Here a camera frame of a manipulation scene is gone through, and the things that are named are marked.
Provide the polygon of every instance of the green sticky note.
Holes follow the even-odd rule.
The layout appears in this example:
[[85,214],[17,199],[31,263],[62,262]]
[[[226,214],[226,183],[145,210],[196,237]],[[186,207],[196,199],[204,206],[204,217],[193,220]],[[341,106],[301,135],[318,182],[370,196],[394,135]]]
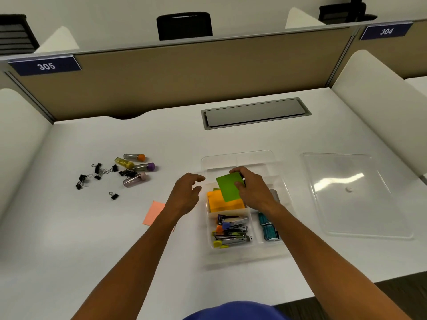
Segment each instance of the green sticky note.
[[243,178],[240,176],[239,172],[217,177],[216,182],[218,182],[218,186],[220,187],[222,197],[225,202],[240,199],[239,190],[234,185],[235,182],[244,184]]

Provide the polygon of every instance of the blue shirt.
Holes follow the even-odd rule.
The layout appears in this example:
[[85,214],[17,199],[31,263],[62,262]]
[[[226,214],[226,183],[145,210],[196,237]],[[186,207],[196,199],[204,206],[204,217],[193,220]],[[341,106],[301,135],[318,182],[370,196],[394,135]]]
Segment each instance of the blue shirt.
[[184,320],[291,320],[272,306],[256,302],[236,301],[200,310]]

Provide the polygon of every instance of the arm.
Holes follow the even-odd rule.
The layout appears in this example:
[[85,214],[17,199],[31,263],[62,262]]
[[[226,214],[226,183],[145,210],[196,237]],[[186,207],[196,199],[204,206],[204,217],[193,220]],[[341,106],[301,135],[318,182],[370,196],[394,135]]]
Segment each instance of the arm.
[[379,288],[327,243],[275,202],[261,176],[245,167],[246,187],[236,182],[240,196],[276,227],[302,275],[328,315],[334,319],[410,320]]
[[199,201],[205,177],[187,173],[176,183],[163,211],[109,271],[72,320],[134,320],[142,307],[173,227]]

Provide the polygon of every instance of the small plastic tube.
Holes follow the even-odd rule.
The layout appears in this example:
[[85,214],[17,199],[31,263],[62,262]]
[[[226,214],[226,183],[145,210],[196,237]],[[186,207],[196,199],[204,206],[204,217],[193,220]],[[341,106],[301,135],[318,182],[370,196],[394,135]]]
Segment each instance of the small plastic tube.
[[140,173],[134,177],[127,178],[123,181],[123,185],[126,187],[131,187],[134,185],[137,185],[139,183],[142,183],[147,179],[147,175],[145,173]]
[[145,161],[145,155],[144,154],[124,154],[123,158],[126,160],[138,160],[140,162]]
[[135,165],[132,168],[132,171],[134,172],[144,172],[144,171],[149,171],[152,172],[154,171],[156,168],[156,165],[154,165],[154,163],[146,163],[146,164],[140,164],[140,165]]
[[126,167],[127,169],[132,169],[135,166],[134,163],[127,161],[127,160],[124,160],[123,158],[120,158],[120,157],[117,157],[114,161],[117,164]]

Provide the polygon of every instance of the office chair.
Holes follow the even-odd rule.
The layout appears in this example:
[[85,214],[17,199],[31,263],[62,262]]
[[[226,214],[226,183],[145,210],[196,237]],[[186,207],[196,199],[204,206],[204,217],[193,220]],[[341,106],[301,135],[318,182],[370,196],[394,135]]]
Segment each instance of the office chair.
[[351,0],[350,3],[322,5],[319,7],[319,10],[319,21],[327,25],[371,21],[378,17],[373,14],[365,14],[366,4],[362,0]]
[[211,16],[207,12],[167,14],[157,18],[160,40],[212,36]]
[[0,56],[29,54],[39,48],[24,14],[0,14]]

